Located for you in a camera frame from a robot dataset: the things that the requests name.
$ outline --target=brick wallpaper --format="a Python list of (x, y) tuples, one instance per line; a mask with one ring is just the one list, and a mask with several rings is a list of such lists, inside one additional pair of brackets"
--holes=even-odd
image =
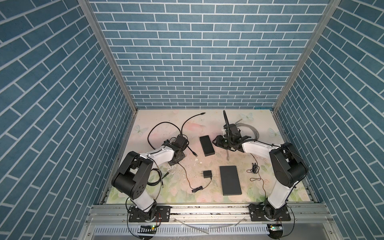
[(131, 118), (77, 0), (0, 1), (0, 239), (72, 239)]
[(91, 0), (139, 108), (271, 108), (328, 0)]
[(344, 239), (383, 239), (383, 13), (342, 0), (277, 112)]

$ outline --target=floral tabletop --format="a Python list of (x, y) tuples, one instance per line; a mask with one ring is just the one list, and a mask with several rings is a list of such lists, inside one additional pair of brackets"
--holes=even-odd
[[(217, 136), (222, 135), (225, 124), (222, 110), (139, 110), (135, 119), (134, 127), (131, 131), (124, 156), (130, 151), (137, 153), (149, 152), (152, 150), (147, 142), (150, 130), (159, 122), (169, 121), (181, 128), (183, 122), (193, 115), (205, 111), (205, 115), (197, 116), (189, 120), (183, 128), (183, 134), (188, 136), (189, 147), (197, 153), (195, 157), (189, 149), (184, 151), (186, 157), (180, 161), (185, 167), (188, 179), (193, 188), (209, 183), (209, 179), (202, 176), (204, 170), (212, 171), (212, 182), (204, 190), (192, 193), (188, 181), (185, 177), (184, 169), (178, 164), (170, 166), (168, 163), (160, 166), (161, 172), (169, 175), (163, 179), (164, 187), (161, 190), (158, 203), (201, 203), (201, 202), (260, 202), (264, 201), (263, 181), (250, 181), (250, 178), (258, 178), (258, 174), (247, 173), (252, 168), (255, 159), (260, 167), (260, 177), (264, 180), (266, 195), (272, 191), (276, 178), (273, 174), (271, 161), (258, 155), (242, 153), (239, 151), (231, 152), (214, 146), (215, 154), (208, 157), (204, 156), (199, 137), (209, 135), (211, 141)], [(240, 122), (252, 125), (260, 134), (259, 139), (263, 142), (282, 144), (284, 141), (278, 131), (276, 123), (269, 110), (225, 110), (229, 123)], [(240, 127), (242, 136), (254, 137), (252, 131), (246, 127)], [(149, 140), (151, 144), (158, 148), (166, 139), (176, 137), (179, 131), (171, 124), (161, 124), (156, 127)], [(219, 166), (235, 165), (239, 175), (242, 195), (223, 196)], [(158, 173), (152, 171), (149, 177), (150, 182), (158, 180)], [(149, 195), (155, 197), (160, 185), (147, 186)], [(127, 195), (111, 189), (107, 204), (123, 204)], [(309, 201), (306, 190), (302, 183), (297, 185), (289, 197), (290, 201)]]

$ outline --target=black rectangular device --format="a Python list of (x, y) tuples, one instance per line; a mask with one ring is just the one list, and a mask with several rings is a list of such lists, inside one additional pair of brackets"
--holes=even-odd
[(204, 155), (206, 157), (215, 154), (215, 150), (212, 146), (212, 142), (209, 139), (208, 135), (200, 137), (200, 143), (201, 143), (201, 146), (203, 147)]
[(236, 166), (220, 166), (220, 177), (224, 196), (242, 194)]

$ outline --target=robotic arm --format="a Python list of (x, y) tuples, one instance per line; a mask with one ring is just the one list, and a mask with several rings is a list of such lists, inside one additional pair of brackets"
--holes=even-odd
[[(124, 158), (112, 178), (112, 186), (130, 197), (131, 201), (137, 206), (141, 219), (151, 220), (156, 212), (156, 200), (149, 196), (146, 191), (153, 163), (157, 168), (165, 162), (168, 162), (171, 166), (177, 164), (185, 158), (183, 151), (188, 144), (186, 138), (178, 135), (175, 141), (169, 142), (169, 140), (166, 140), (158, 149), (141, 154), (132, 151)], [(136, 174), (131, 172), (131, 169), (137, 169)]]
[(307, 175), (307, 164), (289, 142), (275, 146), (256, 142), (256, 139), (249, 139), (249, 136), (241, 136), (240, 130), (235, 124), (229, 124), (225, 111), (223, 113), (226, 134), (224, 136), (218, 135), (212, 141), (215, 146), (230, 151), (238, 150), (253, 153), (271, 159), (277, 181), (271, 194), (264, 202), (263, 211), (267, 219), (275, 220), (280, 217), (283, 210), (285, 212), (286, 200), (293, 188)]

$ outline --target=black mounting plate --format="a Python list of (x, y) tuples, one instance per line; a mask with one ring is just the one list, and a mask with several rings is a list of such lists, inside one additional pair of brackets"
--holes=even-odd
[[(249, 206), (249, 215), (251, 216), (252, 222), (260, 222), (260, 221), (271, 221), (266, 218), (263, 211), (264, 204), (251, 204)], [(291, 217), (288, 212), (288, 208), (285, 205), (283, 211), (281, 212), (280, 220), (282, 222), (287, 222), (291, 220)]]
[[(161, 216), (161, 222), (169, 222), (169, 214), (170, 214), (170, 206), (157, 206), (156, 212), (160, 213)], [(139, 214), (137, 211), (132, 211), (129, 215), (129, 222), (145, 222), (144, 219), (139, 217)]]

